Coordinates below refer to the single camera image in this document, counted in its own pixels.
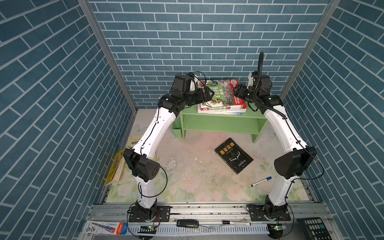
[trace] black calculator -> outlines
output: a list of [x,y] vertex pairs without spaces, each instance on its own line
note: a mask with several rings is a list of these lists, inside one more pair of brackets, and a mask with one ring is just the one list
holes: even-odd
[[331,236],[319,217],[298,219],[305,240],[331,240]]

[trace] green bookshelf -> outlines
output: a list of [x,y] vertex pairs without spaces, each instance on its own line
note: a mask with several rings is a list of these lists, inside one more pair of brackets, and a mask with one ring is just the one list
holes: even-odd
[[197,105],[185,108],[180,112],[181,135],[185,138],[187,130],[233,132],[251,134],[256,142],[264,129],[267,119],[260,112],[250,109],[244,115],[197,113]]

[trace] green pen holder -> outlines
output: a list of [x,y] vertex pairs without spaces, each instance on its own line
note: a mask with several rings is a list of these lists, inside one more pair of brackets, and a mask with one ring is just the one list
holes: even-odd
[[173,121],[172,131],[173,131],[173,134],[175,135],[175,137],[182,137],[181,120],[180,119],[176,119],[175,121]]

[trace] marker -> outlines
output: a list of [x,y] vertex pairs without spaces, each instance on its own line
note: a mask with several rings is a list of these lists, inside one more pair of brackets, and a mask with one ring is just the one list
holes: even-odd
[[236,222],[236,221],[225,221],[223,220],[223,224],[229,224],[229,225],[245,225],[245,226],[250,226],[250,222]]
[[263,179],[261,181],[258,181],[258,182],[255,182],[255,183],[251,184],[251,187],[254,187],[256,185],[262,184],[263,182],[266,182],[266,181],[271,180],[271,179],[272,179],[272,177],[265,178],[265,179]]

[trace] brick wallpaper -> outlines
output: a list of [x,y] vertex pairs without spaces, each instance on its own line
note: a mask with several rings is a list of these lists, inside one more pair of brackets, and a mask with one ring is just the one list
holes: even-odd
[[0,1],[0,239],[77,238],[131,115],[77,0]]
[[383,12],[382,0],[342,0],[285,98],[345,239],[384,239]]
[[94,1],[91,5],[139,108],[155,108],[173,76],[203,71],[245,82],[266,53],[280,93],[329,0]]

